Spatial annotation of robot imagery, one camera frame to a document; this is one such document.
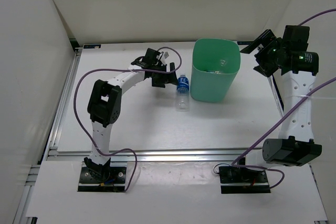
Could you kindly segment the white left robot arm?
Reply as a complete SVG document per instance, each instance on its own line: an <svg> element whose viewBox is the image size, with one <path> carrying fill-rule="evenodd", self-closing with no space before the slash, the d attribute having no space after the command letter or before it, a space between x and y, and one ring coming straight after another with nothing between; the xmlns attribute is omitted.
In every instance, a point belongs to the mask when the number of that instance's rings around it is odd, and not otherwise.
<svg viewBox="0 0 336 224"><path fill-rule="evenodd" d="M127 69L118 70L120 74L116 77L107 81L99 79L94 83L87 108L92 124L92 150L84 162L90 175L98 182L105 182L110 177L110 135L121 113L122 96L146 79L151 79L152 86L157 88L178 84L175 64L166 63L168 56L167 51L149 48L144 56L132 61Z"/></svg>

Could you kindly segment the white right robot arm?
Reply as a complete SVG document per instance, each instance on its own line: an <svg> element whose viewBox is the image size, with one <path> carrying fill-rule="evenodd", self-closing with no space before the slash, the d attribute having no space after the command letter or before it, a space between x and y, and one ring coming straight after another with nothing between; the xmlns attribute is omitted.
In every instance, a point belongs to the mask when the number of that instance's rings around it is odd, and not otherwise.
<svg viewBox="0 0 336 224"><path fill-rule="evenodd" d="M283 117L276 127L277 138L262 137L261 150L244 154L245 163L236 168L236 177L247 182L255 175L255 169L276 166L303 166L322 153L322 146L314 142L311 126L311 101L309 92L314 88L319 71L319 56L308 48L310 28L287 25L282 37L276 37L270 29L264 31L249 46L242 49L255 54L258 65L254 68L269 78L281 71L284 93Z"/></svg>

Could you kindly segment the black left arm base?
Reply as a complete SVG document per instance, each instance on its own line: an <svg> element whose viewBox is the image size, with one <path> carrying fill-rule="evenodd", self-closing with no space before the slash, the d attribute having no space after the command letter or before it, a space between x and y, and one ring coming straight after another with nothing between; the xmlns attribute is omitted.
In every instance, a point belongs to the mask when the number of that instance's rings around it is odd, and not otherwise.
<svg viewBox="0 0 336 224"><path fill-rule="evenodd" d="M123 193L127 175L126 166L94 163L85 157L81 167L77 191L99 193Z"/></svg>

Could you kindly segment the blue label clear bottle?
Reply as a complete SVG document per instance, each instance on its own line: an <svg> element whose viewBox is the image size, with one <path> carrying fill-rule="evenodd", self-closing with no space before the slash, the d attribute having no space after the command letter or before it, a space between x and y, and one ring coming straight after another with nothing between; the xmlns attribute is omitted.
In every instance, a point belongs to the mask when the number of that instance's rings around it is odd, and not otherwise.
<svg viewBox="0 0 336 224"><path fill-rule="evenodd" d="M178 77L178 85L176 87L175 106L177 110L187 111L189 109L190 85L186 74Z"/></svg>

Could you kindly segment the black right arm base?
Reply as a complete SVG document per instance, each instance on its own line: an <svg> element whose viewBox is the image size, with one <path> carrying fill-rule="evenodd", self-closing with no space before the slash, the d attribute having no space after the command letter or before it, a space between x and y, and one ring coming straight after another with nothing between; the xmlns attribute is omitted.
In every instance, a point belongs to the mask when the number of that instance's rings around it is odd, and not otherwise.
<svg viewBox="0 0 336 224"><path fill-rule="evenodd" d="M264 170L231 167L220 163L213 169L219 176L221 194L268 194L270 185Z"/></svg>

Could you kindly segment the clear plastic bottle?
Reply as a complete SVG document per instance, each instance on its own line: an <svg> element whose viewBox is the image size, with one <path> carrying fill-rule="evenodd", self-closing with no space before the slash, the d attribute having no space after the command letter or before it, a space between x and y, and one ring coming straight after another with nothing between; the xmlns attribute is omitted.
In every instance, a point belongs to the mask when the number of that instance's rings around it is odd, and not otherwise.
<svg viewBox="0 0 336 224"><path fill-rule="evenodd" d="M219 72L230 72L234 61L231 57L218 57L215 61L215 69Z"/></svg>

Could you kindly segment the white orange label clear bottle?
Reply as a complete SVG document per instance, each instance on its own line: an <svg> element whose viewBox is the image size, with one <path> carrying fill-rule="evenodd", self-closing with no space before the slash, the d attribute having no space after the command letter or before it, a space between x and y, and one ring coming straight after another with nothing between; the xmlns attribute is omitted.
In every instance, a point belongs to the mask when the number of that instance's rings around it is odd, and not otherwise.
<svg viewBox="0 0 336 224"><path fill-rule="evenodd" d="M221 73L220 71L214 71L214 70L206 70L204 72L211 73L211 74L220 74Z"/></svg>

